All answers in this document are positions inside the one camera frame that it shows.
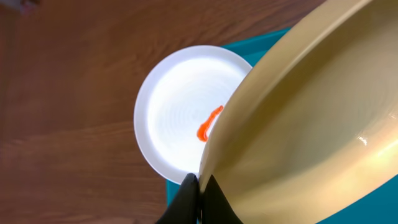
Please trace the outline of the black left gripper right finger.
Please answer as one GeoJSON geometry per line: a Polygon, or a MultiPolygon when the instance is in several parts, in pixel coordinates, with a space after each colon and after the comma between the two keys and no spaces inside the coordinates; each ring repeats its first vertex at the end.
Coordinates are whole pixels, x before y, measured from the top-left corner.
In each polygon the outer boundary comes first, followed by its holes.
{"type": "Polygon", "coordinates": [[[201,194],[201,215],[203,224],[243,224],[234,213],[213,175],[201,194]]]}

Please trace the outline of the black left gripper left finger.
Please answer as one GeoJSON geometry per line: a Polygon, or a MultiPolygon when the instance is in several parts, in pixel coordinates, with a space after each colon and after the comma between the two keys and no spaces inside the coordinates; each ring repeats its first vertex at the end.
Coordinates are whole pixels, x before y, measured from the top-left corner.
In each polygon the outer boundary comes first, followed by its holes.
{"type": "Polygon", "coordinates": [[[195,174],[185,176],[180,188],[156,224],[196,224],[198,213],[198,179],[195,174]]]}

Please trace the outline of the white plate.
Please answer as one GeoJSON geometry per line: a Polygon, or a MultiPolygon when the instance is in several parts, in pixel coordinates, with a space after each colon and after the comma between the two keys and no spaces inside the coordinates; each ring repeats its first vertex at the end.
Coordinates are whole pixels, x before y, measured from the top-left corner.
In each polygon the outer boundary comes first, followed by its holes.
{"type": "Polygon", "coordinates": [[[137,94],[134,132],[142,155],[165,179],[198,174],[205,142],[197,131],[224,106],[252,66],[222,47],[196,45],[161,60],[137,94]]]}

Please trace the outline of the light green plate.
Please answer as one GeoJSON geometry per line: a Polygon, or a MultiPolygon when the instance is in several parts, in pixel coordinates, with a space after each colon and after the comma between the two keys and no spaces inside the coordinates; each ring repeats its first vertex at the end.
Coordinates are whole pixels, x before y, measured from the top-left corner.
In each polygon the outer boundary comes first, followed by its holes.
{"type": "Polygon", "coordinates": [[[233,93],[206,142],[244,223],[316,223],[397,174],[397,0],[330,0],[233,93]]]}

